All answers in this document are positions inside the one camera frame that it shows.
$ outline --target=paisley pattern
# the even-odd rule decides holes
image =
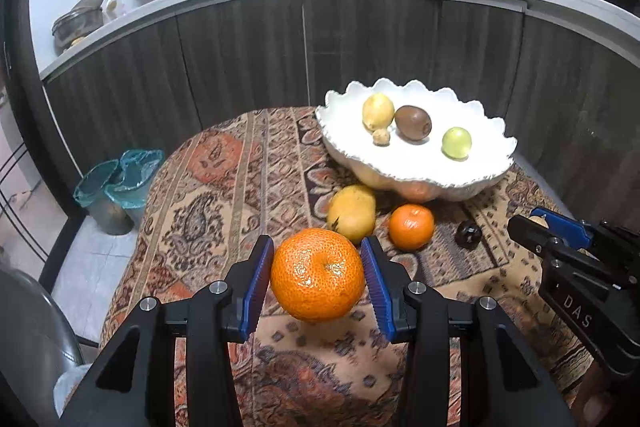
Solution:
[[[356,182],[329,158],[313,108],[246,113],[185,142],[152,184],[136,250],[114,293],[102,345],[146,295],[162,302],[193,295],[249,256],[258,235],[276,246],[308,227],[324,227],[331,197]],[[402,201],[377,196],[376,235],[386,254],[415,280],[444,296],[469,301],[494,296],[524,332],[558,388],[571,401],[591,358],[537,293],[542,270],[506,233],[509,217],[536,205],[555,208],[517,166],[494,187],[463,203],[432,201],[432,241],[403,253],[389,241],[387,221]],[[458,223],[472,217],[484,241],[461,250]],[[185,346],[175,357],[177,425],[188,424]],[[367,292],[347,316],[307,324],[286,314],[268,290],[257,331],[229,345],[236,393],[246,426],[384,426],[396,408],[405,345],[377,328]],[[450,343],[449,423],[460,416],[460,344]]]

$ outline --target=gray chair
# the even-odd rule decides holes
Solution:
[[[0,375],[39,427],[58,422],[53,387],[82,363],[78,339],[51,296],[26,273],[0,266]]]

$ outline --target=scalloped bowl rim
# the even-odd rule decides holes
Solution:
[[[430,93],[447,93],[447,96],[451,96],[452,99],[455,99],[456,102],[461,103],[462,105],[466,105],[468,107],[475,107],[476,110],[481,110],[482,111],[482,117],[488,121],[494,122],[498,125],[501,126],[502,128],[502,137],[504,140],[508,140],[513,147],[509,147],[509,152],[508,155],[504,158],[505,163],[502,167],[500,167],[500,171],[497,172],[492,172],[491,174],[487,174],[485,176],[482,176],[480,178],[475,178],[469,181],[466,181],[464,183],[461,184],[443,184],[442,182],[439,182],[437,180],[434,180],[432,178],[428,178],[428,177],[408,177],[408,178],[404,178],[404,177],[398,177],[396,174],[393,174],[391,172],[387,172],[383,169],[380,169],[378,167],[376,167],[375,165],[371,164],[370,161],[363,159],[361,156],[359,156],[358,154],[354,154],[354,153],[349,153],[346,150],[342,149],[341,147],[337,146],[335,144],[335,141],[332,139],[332,137],[327,133],[327,123],[325,121],[325,119],[323,118],[323,113],[325,111],[327,111],[329,109],[329,103],[330,103],[330,98],[337,96],[340,98],[343,98],[345,96],[347,96],[349,94],[350,89],[354,89],[354,87],[361,87],[362,89],[368,90],[371,93],[374,92],[379,92],[380,90],[376,90],[376,88],[380,85],[384,85],[387,84],[389,86],[393,86],[393,88],[400,88],[400,89],[406,89],[407,87],[411,88],[411,87],[417,87],[418,89],[424,90],[425,92],[430,92]],[[409,81],[407,84],[405,84],[404,86],[397,86],[396,84],[394,84],[391,80],[389,80],[388,78],[379,78],[375,84],[371,87],[367,87],[364,86],[364,84],[358,82],[357,80],[352,80],[346,87],[346,90],[344,93],[340,93],[337,92],[335,90],[329,90],[326,92],[325,96],[324,96],[324,106],[319,105],[318,107],[316,107],[315,110],[315,115],[316,115],[316,120],[318,120],[318,124],[320,126],[321,132],[322,132],[322,139],[327,141],[331,147],[337,151],[338,153],[340,153],[340,155],[344,156],[348,161],[356,161],[359,162],[365,166],[367,166],[367,168],[371,169],[373,172],[375,172],[376,174],[382,176],[383,178],[388,178],[390,180],[393,180],[395,182],[399,182],[399,183],[409,183],[409,182],[420,182],[420,183],[428,183],[431,185],[434,185],[435,187],[439,187],[442,189],[452,189],[452,188],[468,188],[471,187],[473,185],[476,184],[481,184],[484,182],[490,182],[492,180],[496,180],[498,178],[500,178],[502,175],[505,174],[505,172],[507,172],[511,165],[513,165],[513,152],[516,149],[516,145],[517,145],[517,140],[514,137],[506,137],[504,136],[504,120],[502,118],[496,117],[496,118],[487,118],[484,115],[484,108],[482,107],[482,103],[479,102],[478,100],[470,100],[469,102],[461,102],[456,93],[450,89],[450,87],[443,87],[437,91],[432,91],[430,89],[427,89],[427,87],[421,83],[419,80],[411,80]]]

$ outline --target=table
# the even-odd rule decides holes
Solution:
[[[104,345],[138,300],[188,298],[246,259],[261,233],[276,247],[294,232],[324,227],[327,204],[354,176],[322,145],[314,108],[245,113],[187,140],[152,184],[135,252],[116,289],[102,330]],[[376,235],[412,278],[448,298],[491,295],[524,332],[568,402],[591,357],[544,303],[539,259],[510,241],[507,220],[534,206],[555,209],[538,185],[513,166],[494,187],[462,203],[431,201],[436,232],[420,251],[401,253],[386,222],[401,203],[380,194]],[[453,241],[474,218],[485,241],[474,251]],[[406,345],[390,345],[366,297],[345,317],[306,324],[286,314],[269,290],[257,331],[230,344],[245,426],[383,426],[395,410]],[[184,340],[177,343],[177,424],[187,425]],[[459,417],[460,352],[450,350],[449,423]]]

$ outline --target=metal screw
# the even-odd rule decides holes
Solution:
[[[229,288],[229,286],[226,285],[226,282],[224,281],[213,281],[209,285],[209,291],[215,294],[224,293],[227,288]]]
[[[415,293],[416,295],[420,295],[421,293],[425,293],[427,291],[427,286],[419,281],[413,281],[409,283],[409,291],[411,293]]]
[[[156,304],[158,304],[158,301],[153,297],[145,297],[140,301],[140,309],[143,312],[149,312],[156,307]]]
[[[493,297],[485,295],[484,297],[480,298],[480,305],[485,310],[493,310],[498,305],[498,303]]]

